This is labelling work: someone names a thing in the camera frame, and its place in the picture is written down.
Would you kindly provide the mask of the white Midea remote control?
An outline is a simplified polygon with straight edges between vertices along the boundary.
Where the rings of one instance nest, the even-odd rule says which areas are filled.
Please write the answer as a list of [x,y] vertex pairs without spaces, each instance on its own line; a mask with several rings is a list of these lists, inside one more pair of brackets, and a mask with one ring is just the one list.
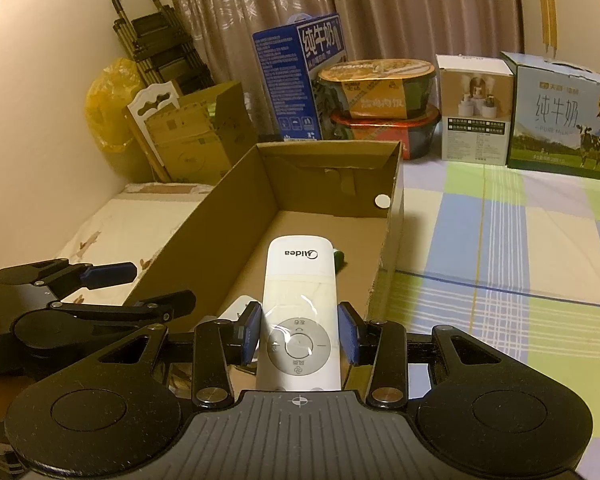
[[341,388],[335,254],[325,237],[285,235],[266,255],[256,388]]

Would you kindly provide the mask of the green white tape roll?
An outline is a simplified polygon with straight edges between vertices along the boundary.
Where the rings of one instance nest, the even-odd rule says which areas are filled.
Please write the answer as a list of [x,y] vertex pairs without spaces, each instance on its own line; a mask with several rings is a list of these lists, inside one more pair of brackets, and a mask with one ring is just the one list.
[[334,263],[336,268],[341,268],[345,262],[344,253],[339,249],[334,249]]

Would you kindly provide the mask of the white patterned bed sheet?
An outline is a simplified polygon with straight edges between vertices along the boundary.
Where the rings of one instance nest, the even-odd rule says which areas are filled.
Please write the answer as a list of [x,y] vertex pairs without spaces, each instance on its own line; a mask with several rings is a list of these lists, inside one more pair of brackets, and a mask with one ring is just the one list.
[[58,256],[94,266],[132,262],[142,276],[212,190],[208,184],[129,184],[79,227]]

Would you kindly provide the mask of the brown cardboard tray box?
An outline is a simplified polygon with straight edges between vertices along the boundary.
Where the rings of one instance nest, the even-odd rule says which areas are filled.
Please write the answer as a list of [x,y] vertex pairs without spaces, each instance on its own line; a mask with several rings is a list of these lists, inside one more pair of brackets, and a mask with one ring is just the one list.
[[188,289],[190,330],[237,297],[263,294],[268,245],[283,235],[327,238],[343,252],[338,298],[362,318],[387,311],[403,223],[402,148],[387,141],[297,141],[252,148],[152,259],[125,302]]

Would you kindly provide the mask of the checkered tablecloth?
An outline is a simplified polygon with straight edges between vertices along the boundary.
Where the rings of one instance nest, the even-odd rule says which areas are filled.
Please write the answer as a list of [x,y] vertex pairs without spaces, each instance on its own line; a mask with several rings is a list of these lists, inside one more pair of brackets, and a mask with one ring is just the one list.
[[579,471],[600,479],[600,181],[419,159],[388,315],[449,324],[575,391],[593,415]]

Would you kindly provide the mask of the folded cardboard boxes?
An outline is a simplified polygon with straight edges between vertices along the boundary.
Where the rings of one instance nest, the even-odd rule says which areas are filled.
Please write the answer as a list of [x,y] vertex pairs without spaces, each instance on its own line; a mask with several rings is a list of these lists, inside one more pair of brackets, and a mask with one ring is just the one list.
[[149,117],[147,134],[140,132],[129,110],[124,111],[160,182],[218,183],[258,143],[238,81],[181,95],[178,104]]

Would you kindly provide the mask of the white carved chair back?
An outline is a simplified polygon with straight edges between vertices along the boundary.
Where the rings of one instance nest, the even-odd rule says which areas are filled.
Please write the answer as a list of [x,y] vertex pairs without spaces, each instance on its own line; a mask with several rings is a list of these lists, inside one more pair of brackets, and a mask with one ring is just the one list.
[[158,84],[150,84],[147,88],[137,92],[126,108],[140,132],[147,134],[148,118],[169,104],[179,107],[178,99],[180,97],[181,90],[176,82],[158,82]]

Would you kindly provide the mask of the yellow plastic bag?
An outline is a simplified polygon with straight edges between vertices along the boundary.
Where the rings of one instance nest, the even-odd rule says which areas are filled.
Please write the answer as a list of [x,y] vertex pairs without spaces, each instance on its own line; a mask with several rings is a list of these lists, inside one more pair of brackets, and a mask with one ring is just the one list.
[[102,152],[120,154],[132,144],[134,136],[123,112],[145,88],[136,63],[128,58],[116,58],[94,79],[86,94],[84,116]]

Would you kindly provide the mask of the top instant noodle bowl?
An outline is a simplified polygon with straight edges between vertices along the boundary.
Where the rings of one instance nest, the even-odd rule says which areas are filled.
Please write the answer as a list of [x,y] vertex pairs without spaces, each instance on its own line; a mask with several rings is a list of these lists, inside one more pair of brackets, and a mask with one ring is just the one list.
[[376,58],[336,63],[318,81],[346,117],[412,119],[425,114],[435,76],[428,61]]

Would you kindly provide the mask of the black folding hand cart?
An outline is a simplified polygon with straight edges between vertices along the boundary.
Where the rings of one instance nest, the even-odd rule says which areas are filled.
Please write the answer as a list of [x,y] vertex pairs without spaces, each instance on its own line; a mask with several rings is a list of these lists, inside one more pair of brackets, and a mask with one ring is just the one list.
[[208,65],[172,6],[151,0],[153,14],[130,20],[121,0],[111,0],[118,18],[112,28],[135,62],[144,84],[172,81],[184,94],[215,85]]

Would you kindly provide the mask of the white product box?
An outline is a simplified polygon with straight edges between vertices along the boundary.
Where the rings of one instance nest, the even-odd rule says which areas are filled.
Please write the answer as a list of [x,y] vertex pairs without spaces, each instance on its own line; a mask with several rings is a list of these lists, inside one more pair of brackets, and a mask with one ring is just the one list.
[[514,74],[500,58],[438,54],[441,155],[451,162],[506,164]]

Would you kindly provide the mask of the light blue milk box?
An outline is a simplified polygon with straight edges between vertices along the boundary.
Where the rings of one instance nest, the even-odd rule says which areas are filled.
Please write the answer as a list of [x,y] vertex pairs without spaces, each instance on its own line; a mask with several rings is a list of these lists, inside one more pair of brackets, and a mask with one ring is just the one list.
[[515,75],[510,168],[600,180],[600,73],[505,52]]

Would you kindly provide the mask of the blue milk carton box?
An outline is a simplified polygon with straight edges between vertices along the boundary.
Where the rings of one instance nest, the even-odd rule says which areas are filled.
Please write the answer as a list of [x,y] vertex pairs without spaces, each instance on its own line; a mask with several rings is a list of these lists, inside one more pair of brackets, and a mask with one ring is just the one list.
[[329,138],[335,101],[318,74],[347,59],[339,15],[289,21],[255,32],[252,40],[283,139]]

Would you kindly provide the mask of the brown curtain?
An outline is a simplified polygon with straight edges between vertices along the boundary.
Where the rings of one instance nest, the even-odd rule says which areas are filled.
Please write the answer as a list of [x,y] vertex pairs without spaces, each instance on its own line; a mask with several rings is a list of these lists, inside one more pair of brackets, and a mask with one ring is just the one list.
[[339,15],[351,60],[438,53],[496,58],[524,46],[519,0],[172,0],[215,80],[242,82],[251,117],[275,126],[253,49],[255,32],[298,14]]

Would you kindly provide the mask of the wooden wall strip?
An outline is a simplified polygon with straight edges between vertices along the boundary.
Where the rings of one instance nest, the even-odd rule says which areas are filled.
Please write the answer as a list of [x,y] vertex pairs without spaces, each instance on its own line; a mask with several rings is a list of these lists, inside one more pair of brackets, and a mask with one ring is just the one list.
[[540,0],[542,43],[545,52],[554,58],[557,54],[558,32],[555,0]]

